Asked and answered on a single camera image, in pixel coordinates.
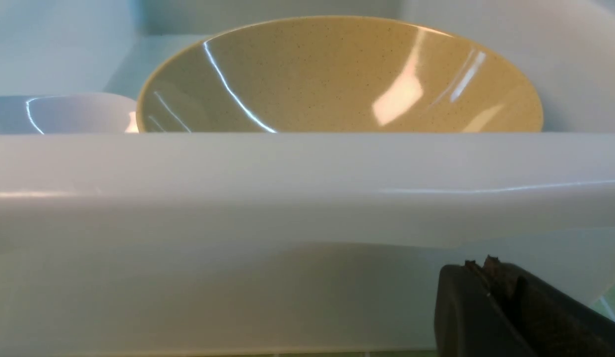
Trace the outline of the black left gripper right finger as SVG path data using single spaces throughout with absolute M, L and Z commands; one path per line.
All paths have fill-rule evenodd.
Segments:
M 615 357 L 615 322 L 536 275 L 487 257 L 492 294 L 539 357 Z

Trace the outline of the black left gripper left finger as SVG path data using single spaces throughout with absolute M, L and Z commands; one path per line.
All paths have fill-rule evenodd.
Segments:
M 534 357 L 480 278 L 465 266 L 439 272 L 434 308 L 439 357 Z

